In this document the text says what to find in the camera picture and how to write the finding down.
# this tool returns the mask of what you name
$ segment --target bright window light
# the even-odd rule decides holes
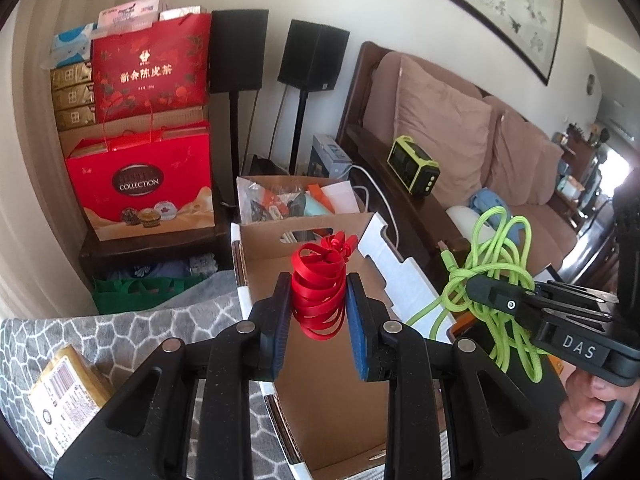
[[[600,165],[602,183],[600,189],[607,196],[613,196],[614,190],[622,184],[631,172],[628,162],[607,146],[607,161]]]

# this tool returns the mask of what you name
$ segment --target red gift bag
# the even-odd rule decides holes
[[[206,121],[83,140],[66,168],[100,240],[214,225]]]
[[[209,101],[210,14],[94,40],[96,121],[112,121]]]

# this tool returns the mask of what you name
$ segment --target gray blanket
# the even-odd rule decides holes
[[[29,390],[53,354],[71,344],[117,388],[168,337],[192,343],[216,336],[242,318],[233,272],[219,272],[146,312],[0,325],[0,410],[25,448],[49,475],[58,456],[31,409]],[[254,475],[291,479],[257,384],[250,386]],[[196,401],[194,414],[199,413]],[[188,476],[193,478],[194,424]]]

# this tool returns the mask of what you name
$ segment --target white cable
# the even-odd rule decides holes
[[[382,200],[385,202],[386,205],[386,209],[389,211],[389,216],[391,216],[391,222],[394,225],[394,229],[396,231],[396,243],[394,244],[394,247],[397,249],[398,248],[398,243],[400,241],[400,232],[398,231],[398,224],[396,224],[396,217],[394,216],[393,211],[391,211],[391,206],[389,205],[388,200],[386,199],[386,196],[384,195],[384,193],[382,193],[382,190],[378,187],[378,184],[376,184],[376,181],[373,180],[373,177],[369,174],[369,171],[365,170],[363,167],[361,166],[356,166],[355,164],[351,165],[350,167],[347,168],[347,170],[344,171],[343,174],[341,174],[341,176],[339,178],[344,177],[347,173],[349,173],[349,171],[351,171],[352,169],[356,169],[356,170],[360,170],[362,173],[364,173],[365,175],[367,175],[369,177],[369,180],[371,181],[371,183],[373,184],[373,187],[376,188],[376,190],[378,191],[378,193],[380,194],[380,196],[382,197]]]
[[[369,212],[369,190],[364,186],[353,186],[353,189],[361,189],[364,191],[364,211]]]

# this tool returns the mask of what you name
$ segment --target gray product box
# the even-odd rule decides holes
[[[328,135],[314,136],[309,157],[308,176],[340,178],[351,166],[351,159]]]

